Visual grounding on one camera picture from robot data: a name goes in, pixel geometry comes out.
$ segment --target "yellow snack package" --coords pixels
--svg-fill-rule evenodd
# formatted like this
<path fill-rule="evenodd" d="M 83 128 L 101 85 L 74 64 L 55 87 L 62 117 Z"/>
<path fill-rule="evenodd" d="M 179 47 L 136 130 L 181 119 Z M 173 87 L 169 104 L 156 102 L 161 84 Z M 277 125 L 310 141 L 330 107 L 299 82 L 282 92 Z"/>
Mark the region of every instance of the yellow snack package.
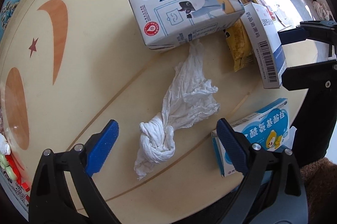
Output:
<path fill-rule="evenodd" d="M 225 30 L 225 37 L 234 60 L 234 71 L 254 62 L 252 45 L 241 19 Z"/>

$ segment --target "wooden table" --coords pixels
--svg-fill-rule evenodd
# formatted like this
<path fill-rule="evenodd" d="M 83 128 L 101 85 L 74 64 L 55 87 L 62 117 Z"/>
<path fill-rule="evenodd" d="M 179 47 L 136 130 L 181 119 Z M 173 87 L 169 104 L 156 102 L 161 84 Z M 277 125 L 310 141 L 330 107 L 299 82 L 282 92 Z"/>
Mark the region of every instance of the wooden table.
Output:
<path fill-rule="evenodd" d="M 277 2 L 299 23 L 289 0 Z M 139 123 L 161 111 L 173 67 L 185 60 L 188 45 L 163 54 L 147 49 L 128 0 L 21 0 L 0 45 L 0 95 L 5 134 L 22 176 L 32 181 L 44 149 L 61 152 L 85 143 L 115 119 L 119 138 L 93 180 L 122 223 L 171 223 L 231 191 L 242 176 L 220 176 L 210 138 L 216 121 L 235 121 L 280 97 L 289 99 L 292 121 L 306 90 L 265 90 L 257 66 L 234 73 L 223 33 L 201 41 L 205 76 L 219 88 L 214 97 L 220 113 L 176 131 L 174 157 L 138 181 Z M 313 41 L 284 51 L 288 66 L 316 61 Z"/>

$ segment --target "blue and white box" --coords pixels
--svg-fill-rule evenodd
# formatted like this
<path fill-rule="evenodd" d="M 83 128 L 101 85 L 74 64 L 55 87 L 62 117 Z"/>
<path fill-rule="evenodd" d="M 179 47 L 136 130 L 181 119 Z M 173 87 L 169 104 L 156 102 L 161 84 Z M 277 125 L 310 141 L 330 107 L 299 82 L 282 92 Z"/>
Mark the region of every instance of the blue and white box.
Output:
<path fill-rule="evenodd" d="M 241 20 L 257 58 L 263 87 L 279 88 L 287 62 L 281 40 L 267 8 L 248 3 L 245 5 L 245 14 Z"/>
<path fill-rule="evenodd" d="M 231 123 L 231 126 L 235 132 L 244 134 L 250 143 L 259 143 L 265 150 L 275 151 L 289 139 L 288 100 L 279 98 L 253 114 Z M 221 174 L 227 176 L 234 173 L 235 168 L 219 141 L 216 130 L 211 132 L 211 136 Z"/>
<path fill-rule="evenodd" d="M 244 13 L 240 0 L 129 0 L 144 43 L 166 51 L 232 26 Z"/>

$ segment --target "red circular logo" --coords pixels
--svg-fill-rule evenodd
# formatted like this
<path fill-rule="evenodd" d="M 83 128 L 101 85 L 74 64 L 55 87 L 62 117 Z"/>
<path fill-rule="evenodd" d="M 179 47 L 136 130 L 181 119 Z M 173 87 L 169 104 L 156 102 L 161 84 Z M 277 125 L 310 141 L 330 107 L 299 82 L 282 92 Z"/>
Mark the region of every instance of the red circular logo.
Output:
<path fill-rule="evenodd" d="M 144 27 L 144 32 L 148 36 L 156 35 L 159 31 L 159 25 L 156 22 L 149 22 Z"/>

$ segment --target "beige tabletop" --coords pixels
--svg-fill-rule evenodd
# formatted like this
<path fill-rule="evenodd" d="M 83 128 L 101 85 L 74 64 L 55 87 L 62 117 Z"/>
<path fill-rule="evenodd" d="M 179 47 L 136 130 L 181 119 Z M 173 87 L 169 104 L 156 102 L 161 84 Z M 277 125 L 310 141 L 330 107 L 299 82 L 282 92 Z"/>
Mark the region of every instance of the beige tabletop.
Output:
<path fill-rule="evenodd" d="M 290 0 L 277 2 L 295 25 L 301 21 Z M 161 111 L 173 67 L 185 60 L 188 45 L 162 54 L 147 49 L 128 0 L 21 0 L 0 45 L 0 95 L 5 134 L 24 179 L 31 183 L 44 149 L 62 152 L 85 143 L 115 119 L 119 138 L 93 180 L 122 223 L 171 223 L 235 188 L 241 174 L 222 178 L 213 152 L 210 131 L 217 120 L 232 122 L 286 97 L 292 121 L 306 90 L 265 90 L 256 65 L 234 73 L 222 32 L 201 42 L 205 77 L 219 88 L 214 97 L 221 110 L 177 130 L 174 157 L 137 180 L 139 123 Z M 36 51 L 29 50 L 34 43 Z M 288 66 L 317 57 L 313 41 L 284 51 Z"/>

